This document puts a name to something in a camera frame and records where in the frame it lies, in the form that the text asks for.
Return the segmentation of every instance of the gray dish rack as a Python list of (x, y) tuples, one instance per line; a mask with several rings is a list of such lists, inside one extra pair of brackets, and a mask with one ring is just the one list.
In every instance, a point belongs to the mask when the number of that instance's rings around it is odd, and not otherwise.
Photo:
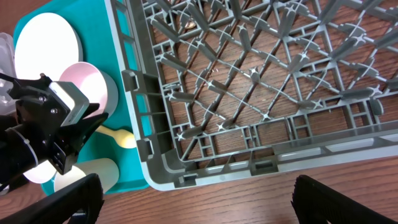
[(105, 2), (153, 188), (398, 155), (392, 1)]

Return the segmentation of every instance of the wooden floor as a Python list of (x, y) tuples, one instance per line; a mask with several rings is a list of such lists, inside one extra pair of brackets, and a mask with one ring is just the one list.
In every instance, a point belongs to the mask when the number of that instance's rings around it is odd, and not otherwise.
[[(0, 0), (0, 32), (12, 34), (22, 16), (46, 2)], [(398, 220), (398, 157), (390, 157), (185, 190), (107, 195), (98, 223), (297, 223), (290, 199), (299, 174)], [(0, 219), (43, 197), (35, 184), (0, 197)]]

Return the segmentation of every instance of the teal tray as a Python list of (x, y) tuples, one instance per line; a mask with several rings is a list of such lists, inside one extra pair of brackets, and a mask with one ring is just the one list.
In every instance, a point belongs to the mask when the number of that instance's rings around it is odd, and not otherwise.
[[(84, 61), (95, 65), (110, 75), (119, 90), (119, 103), (114, 114), (104, 125), (111, 129), (132, 131), (126, 97), (113, 45), (111, 28), (103, 0), (54, 0), (24, 16), (16, 25), (14, 45), (22, 28), (34, 16), (53, 12), (65, 18), (76, 30), (83, 46)], [(148, 187), (142, 174), (137, 149), (123, 149), (113, 138), (94, 133), (80, 151), (78, 163), (93, 159), (110, 158), (119, 166), (120, 177), (117, 184), (107, 194), (140, 190)], [(45, 194), (54, 192), (52, 180), (42, 184)]]

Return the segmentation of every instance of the yellow spoon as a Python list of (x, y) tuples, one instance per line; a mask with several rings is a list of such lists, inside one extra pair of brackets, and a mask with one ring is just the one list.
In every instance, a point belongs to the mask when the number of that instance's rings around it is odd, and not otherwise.
[(136, 139), (133, 133), (129, 131), (123, 129), (113, 131), (101, 125), (100, 127), (97, 128), (96, 132), (106, 134), (107, 136), (111, 136), (112, 138), (114, 138), (114, 140), (120, 147), (126, 149), (132, 149), (137, 147)]

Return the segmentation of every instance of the robotic hand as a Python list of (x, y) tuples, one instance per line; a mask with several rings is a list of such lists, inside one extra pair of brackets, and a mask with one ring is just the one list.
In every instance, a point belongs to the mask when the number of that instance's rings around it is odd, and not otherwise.
[(13, 84), (7, 92), (17, 100), (17, 119), (0, 115), (0, 192), (46, 160), (59, 173), (68, 172), (108, 114), (85, 118), (99, 104), (70, 82), (53, 82), (44, 74), (20, 80), (0, 73), (0, 79)]

